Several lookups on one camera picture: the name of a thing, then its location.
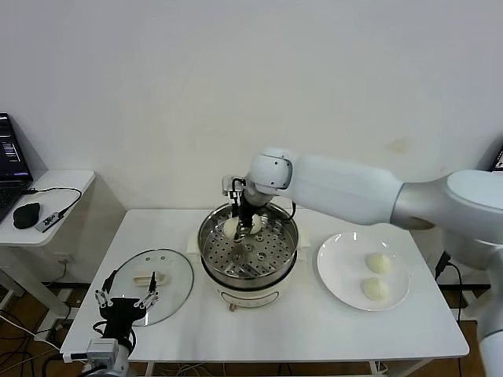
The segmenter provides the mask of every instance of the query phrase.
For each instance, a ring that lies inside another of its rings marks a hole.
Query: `laptop screen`
[[[31,180],[16,135],[7,114],[0,113],[0,181]]]

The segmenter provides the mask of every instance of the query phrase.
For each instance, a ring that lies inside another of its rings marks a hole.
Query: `glass lid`
[[[182,307],[192,290],[193,271],[187,258],[170,249],[155,249],[135,255],[117,269],[110,297],[142,300],[149,293],[153,272],[159,300],[133,326],[149,326],[170,317]]]

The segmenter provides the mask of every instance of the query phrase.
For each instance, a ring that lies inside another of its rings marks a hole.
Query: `laptop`
[[[9,116],[0,112],[0,221],[32,182]]]

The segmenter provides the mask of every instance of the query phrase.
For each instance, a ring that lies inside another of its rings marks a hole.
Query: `white table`
[[[45,170],[34,171],[33,176],[34,182],[31,187],[36,189],[71,187],[84,193],[94,179],[94,172],[92,170]],[[43,247],[49,243],[75,206],[66,212],[62,220],[44,233],[40,233],[34,227],[16,229],[13,225],[13,212],[24,204],[39,202],[41,205],[39,220],[41,221],[53,212],[62,210],[71,204],[77,195],[77,192],[73,191],[55,190],[23,196],[0,222],[0,269],[50,309],[49,314],[41,324],[44,329],[50,328],[50,325],[57,318],[66,317],[68,306],[64,303],[64,300],[69,292],[62,291],[57,297],[44,287],[38,278],[24,265],[23,261],[17,257],[14,247]]]
[[[209,210],[130,210],[91,284],[61,352],[83,353],[101,320],[94,290],[127,259],[152,248],[185,252]],[[138,337],[131,361],[385,361],[411,360],[404,376],[434,358],[459,357],[469,348],[449,307],[408,232],[391,225],[361,227],[318,214],[297,211],[295,220],[311,247],[293,271],[288,290],[278,302],[234,313],[214,292],[202,265],[192,258],[193,290],[172,317],[146,328]],[[333,297],[313,265],[318,248],[331,235],[363,230],[380,236],[402,252],[410,268],[410,292],[395,309],[367,313]]]

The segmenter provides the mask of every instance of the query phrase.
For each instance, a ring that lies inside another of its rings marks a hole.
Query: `laptop keyboard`
[[[14,198],[19,197],[20,191],[19,187],[0,188],[0,208],[9,206]]]

